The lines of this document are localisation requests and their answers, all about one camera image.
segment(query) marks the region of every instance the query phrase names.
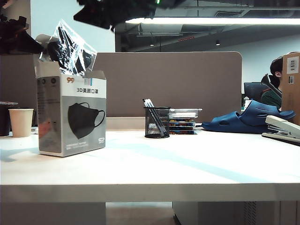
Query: blue slipper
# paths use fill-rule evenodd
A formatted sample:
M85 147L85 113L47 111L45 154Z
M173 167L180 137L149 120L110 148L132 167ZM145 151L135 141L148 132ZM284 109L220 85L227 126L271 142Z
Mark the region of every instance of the blue slipper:
M239 119L251 126L265 125L267 116L272 115L288 120L296 115L293 110L279 111L276 106L266 105L252 100Z
M265 120L268 115L274 115L288 120L295 116L294 111L280 112L276 106L265 105L251 101L242 115L232 112L215 117L211 122L203 122L202 127L210 131L261 134L272 132L268 130Z

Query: person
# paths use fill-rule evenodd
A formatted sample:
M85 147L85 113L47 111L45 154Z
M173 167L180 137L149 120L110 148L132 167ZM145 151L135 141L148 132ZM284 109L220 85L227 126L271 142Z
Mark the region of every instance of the person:
M272 75L269 76L271 84L275 88L282 91L281 80L282 80L282 68L283 68L283 57L280 56L274 59L270 65L270 71ZM281 110L281 98L271 89L264 90L261 97L261 103L266 105L274 105L277 109Z

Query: green clothing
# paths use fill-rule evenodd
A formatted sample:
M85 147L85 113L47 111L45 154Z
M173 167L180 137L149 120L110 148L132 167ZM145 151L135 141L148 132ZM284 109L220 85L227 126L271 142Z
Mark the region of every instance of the green clothing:
M274 91L269 90L262 94L261 103L266 105L274 105L279 109L281 107L281 99Z

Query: desk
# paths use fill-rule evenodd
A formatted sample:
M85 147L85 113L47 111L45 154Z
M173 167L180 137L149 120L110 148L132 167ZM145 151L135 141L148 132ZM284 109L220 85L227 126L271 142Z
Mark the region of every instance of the desk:
M144 138L108 131L106 147L38 154L38 136L1 137L3 203L300 199L300 148L254 134L198 131Z

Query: fluorescent light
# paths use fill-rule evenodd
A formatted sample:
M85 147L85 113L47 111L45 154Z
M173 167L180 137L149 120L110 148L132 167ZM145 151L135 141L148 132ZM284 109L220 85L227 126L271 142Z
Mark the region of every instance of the fluorescent light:
M155 17L137 18L127 23L144 24L195 24L195 25L229 25L229 24L268 24L300 25L300 19L285 18L204 18L204 17Z

